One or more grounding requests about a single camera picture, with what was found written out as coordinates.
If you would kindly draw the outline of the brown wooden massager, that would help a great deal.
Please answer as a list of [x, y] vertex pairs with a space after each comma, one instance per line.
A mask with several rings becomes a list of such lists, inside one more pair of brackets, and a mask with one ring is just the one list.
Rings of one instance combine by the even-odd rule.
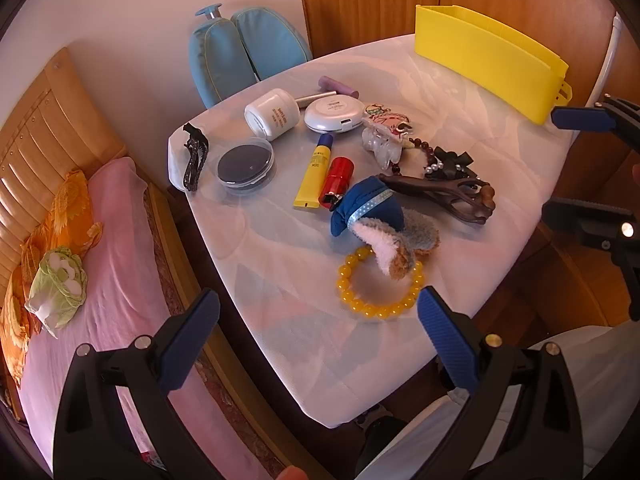
[[430, 200], [466, 223], [485, 224], [496, 209], [495, 189], [479, 178], [428, 180], [401, 174], [378, 178], [391, 190]]

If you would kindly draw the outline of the blue plush hair clip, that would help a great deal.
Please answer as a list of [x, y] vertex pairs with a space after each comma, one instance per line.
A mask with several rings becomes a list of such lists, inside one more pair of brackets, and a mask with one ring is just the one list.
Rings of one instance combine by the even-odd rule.
[[439, 232], [426, 214], [404, 208], [378, 177], [353, 185], [331, 210], [334, 237], [349, 231], [373, 250], [378, 267], [392, 280], [402, 280], [439, 246]]

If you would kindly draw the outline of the black bow pearl hairpiece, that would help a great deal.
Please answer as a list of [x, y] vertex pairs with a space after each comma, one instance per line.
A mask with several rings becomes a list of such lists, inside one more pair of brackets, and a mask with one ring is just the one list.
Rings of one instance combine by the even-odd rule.
[[437, 181], [475, 179], [477, 173], [470, 168], [472, 163], [473, 159], [467, 152], [458, 154], [436, 146], [427, 154], [424, 178]]

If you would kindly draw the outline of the cartoon rabbit hair claw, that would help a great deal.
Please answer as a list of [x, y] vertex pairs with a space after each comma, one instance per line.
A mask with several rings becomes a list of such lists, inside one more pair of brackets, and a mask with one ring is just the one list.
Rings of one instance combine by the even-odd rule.
[[400, 162], [402, 150], [410, 146], [411, 133], [408, 116], [381, 104], [370, 104], [364, 109], [362, 145], [382, 170]]

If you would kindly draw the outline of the black puff clear case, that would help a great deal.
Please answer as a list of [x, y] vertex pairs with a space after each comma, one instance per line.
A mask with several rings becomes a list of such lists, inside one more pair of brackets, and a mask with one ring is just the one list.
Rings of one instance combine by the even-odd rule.
[[274, 169], [272, 145], [259, 138], [236, 144], [222, 154], [217, 162], [216, 176], [233, 192], [248, 192], [265, 183]]

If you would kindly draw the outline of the black lace hair clip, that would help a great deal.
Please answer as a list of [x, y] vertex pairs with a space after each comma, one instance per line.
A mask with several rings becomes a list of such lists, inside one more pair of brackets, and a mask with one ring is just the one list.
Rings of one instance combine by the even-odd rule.
[[190, 122], [184, 124], [182, 128], [189, 135], [189, 139], [184, 144], [189, 152], [189, 161], [184, 170], [183, 185], [188, 192], [195, 192], [208, 155], [208, 139], [200, 128], [196, 128]]

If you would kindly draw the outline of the white round compact case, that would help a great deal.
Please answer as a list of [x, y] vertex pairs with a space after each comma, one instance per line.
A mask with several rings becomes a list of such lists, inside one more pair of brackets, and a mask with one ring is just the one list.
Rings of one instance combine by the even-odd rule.
[[352, 96], [326, 96], [311, 102], [304, 123], [316, 133], [343, 133], [357, 128], [364, 118], [363, 102]]

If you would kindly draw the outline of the white cream jar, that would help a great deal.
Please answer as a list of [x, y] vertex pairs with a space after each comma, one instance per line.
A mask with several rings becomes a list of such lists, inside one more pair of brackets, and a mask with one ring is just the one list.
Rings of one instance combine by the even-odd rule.
[[271, 142], [298, 124], [300, 109], [288, 92], [277, 88], [247, 104], [244, 119], [255, 136]]

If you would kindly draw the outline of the white pipe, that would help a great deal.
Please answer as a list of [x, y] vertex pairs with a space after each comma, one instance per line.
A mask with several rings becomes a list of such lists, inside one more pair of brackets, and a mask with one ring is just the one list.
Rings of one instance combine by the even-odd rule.
[[586, 107], [592, 107], [596, 104], [604, 91], [608, 76], [610, 76], [613, 63], [616, 57], [618, 44], [620, 43], [620, 36], [622, 36], [623, 20], [618, 12], [615, 12], [612, 21], [612, 30], [610, 40], [608, 40], [608, 47], [606, 48], [604, 60], [602, 62], [600, 72], [598, 73], [596, 82], [594, 83], [590, 95], [588, 96]]

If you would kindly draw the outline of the pink bed sheet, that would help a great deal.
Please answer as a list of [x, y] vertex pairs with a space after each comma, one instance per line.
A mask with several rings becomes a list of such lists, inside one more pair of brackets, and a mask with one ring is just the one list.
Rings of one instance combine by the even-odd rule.
[[[93, 218], [102, 223], [99, 243], [84, 260], [87, 299], [58, 336], [33, 336], [18, 390], [29, 431], [46, 463], [53, 462], [56, 414], [76, 348], [125, 348], [153, 335], [168, 318], [152, 232], [143, 196], [148, 185], [129, 157], [114, 159], [88, 183]], [[197, 370], [169, 393], [183, 425], [228, 479], [265, 479], [269, 474], [231, 427]]]

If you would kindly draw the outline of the yellow plastic bin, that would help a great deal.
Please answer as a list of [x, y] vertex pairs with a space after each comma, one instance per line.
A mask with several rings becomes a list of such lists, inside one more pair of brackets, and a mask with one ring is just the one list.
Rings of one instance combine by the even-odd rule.
[[573, 97], [567, 62], [522, 32], [463, 6], [416, 6], [416, 54], [468, 78], [536, 125]]

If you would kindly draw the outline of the green cabbage plush toy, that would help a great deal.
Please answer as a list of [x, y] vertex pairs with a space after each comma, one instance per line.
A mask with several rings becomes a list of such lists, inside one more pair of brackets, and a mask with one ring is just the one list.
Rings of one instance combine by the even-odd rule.
[[58, 339], [60, 331], [85, 303], [87, 283], [81, 258], [70, 248], [60, 246], [49, 250], [40, 260], [25, 308]]

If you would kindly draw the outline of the orange pillow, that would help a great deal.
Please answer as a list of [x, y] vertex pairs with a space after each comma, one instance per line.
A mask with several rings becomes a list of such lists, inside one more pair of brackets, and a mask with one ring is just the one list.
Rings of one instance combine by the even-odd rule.
[[21, 260], [9, 278], [1, 306], [1, 349], [14, 382], [21, 381], [32, 335], [41, 323], [27, 312], [26, 298], [40, 260], [61, 246], [84, 258], [102, 236], [103, 226], [94, 220], [88, 180], [81, 170], [67, 174], [55, 193], [51, 209], [20, 246]]

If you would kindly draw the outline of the red lipstick tube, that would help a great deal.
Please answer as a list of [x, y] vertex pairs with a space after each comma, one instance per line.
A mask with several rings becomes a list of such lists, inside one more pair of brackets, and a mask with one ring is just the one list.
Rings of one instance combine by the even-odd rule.
[[335, 157], [326, 173], [326, 180], [319, 194], [322, 207], [333, 210], [346, 194], [355, 165], [347, 157]]

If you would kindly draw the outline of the yellow blue cream tube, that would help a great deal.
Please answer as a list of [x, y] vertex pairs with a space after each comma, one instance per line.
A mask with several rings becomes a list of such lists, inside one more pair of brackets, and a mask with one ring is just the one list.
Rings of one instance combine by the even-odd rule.
[[319, 136], [317, 146], [312, 153], [302, 183], [294, 198], [293, 206], [295, 208], [316, 209], [320, 207], [319, 197], [324, 180], [326, 180], [333, 141], [334, 136], [331, 133], [322, 133]]

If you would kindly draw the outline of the silver cosmetic tube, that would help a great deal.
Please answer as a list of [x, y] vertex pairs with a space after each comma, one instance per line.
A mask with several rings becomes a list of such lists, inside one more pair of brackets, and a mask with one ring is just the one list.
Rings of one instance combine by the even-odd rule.
[[302, 98], [295, 99], [295, 103], [300, 110], [304, 110], [308, 107], [312, 102], [328, 98], [329, 96], [336, 96], [337, 92], [335, 90], [320, 92], [316, 94], [312, 94], [311, 96], [303, 96]]

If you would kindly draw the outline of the purple lipstick tube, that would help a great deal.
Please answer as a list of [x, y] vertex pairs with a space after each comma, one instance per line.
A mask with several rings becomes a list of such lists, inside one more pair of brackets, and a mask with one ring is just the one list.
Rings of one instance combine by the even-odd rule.
[[343, 96], [351, 96], [354, 99], [359, 98], [359, 92], [357, 90], [329, 76], [321, 76], [318, 80], [318, 86], [322, 92], [335, 92]]

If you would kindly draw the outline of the wooden bed headboard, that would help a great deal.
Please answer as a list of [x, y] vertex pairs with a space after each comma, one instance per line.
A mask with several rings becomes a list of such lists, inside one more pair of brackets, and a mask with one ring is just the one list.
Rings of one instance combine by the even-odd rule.
[[66, 174], [80, 169], [90, 177], [126, 154], [126, 144], [82, 84], [70, 50], [58, 50], [1, 129], [2, 289]]

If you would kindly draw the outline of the blue chair backrest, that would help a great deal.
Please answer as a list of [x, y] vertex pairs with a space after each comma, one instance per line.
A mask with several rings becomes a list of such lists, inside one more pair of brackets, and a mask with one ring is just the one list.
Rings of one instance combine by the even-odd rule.
[[224, 18], [218, 3], [189, 40], [189, 66], [198, 95], [211, 108], [256, 82], [312, 59], [304, 37], [280, 13], [249, 6]]

